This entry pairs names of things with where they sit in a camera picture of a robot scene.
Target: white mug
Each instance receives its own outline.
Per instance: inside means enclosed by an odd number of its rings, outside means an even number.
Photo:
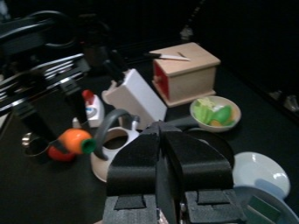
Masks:
[[[121,121],[122,127],[110,128],[118,118],[125,118]],[[103,182],[107,182],[109,167],[117,154],[139,136],[138,124],[138,116],[130,115],[123,109],[115,109],[98,128],[95,135],[98,148],[91,153],[91,168]]]

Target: bowl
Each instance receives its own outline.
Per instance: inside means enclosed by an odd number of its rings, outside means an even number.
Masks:
[[[210,132],[224,132],[238,125],[241,110],[234,101],[212,95],[194,100],[192,103],[192,116],[201,128]]]
[[[236,155],[233,177],[236,186],[253,186],[282,200],[290,193],[292,182],[284,167],[273,158],[254,151]]]

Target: small bowl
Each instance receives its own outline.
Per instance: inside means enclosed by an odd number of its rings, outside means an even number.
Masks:
[[[200,99],[209,99],[214,103],[213,112],[218,111],[220,109],[225,108],[226,106],[232,107],[232,121],[233,122],[229,125],[214,126],[214,125],[208,124],[198,120],[198,118],[196,117],[196,114],[194,114],[194,108],[196,108],[196,105],[197,105]],[[194,100],[194,102],[192,103],[192,116],[196,119],[196,121],[198,122],[201,128],[204,128],[205,130],[208,130],[210,132],[224,132],[224,131],[232,130],[238,125],[240,119],[241,119],[241,110],[240,110],[240,106],[237,105],[237,103],[234,101],[229,100],[228,98],[217,96],[217,95],[206,96],[200,99]]]

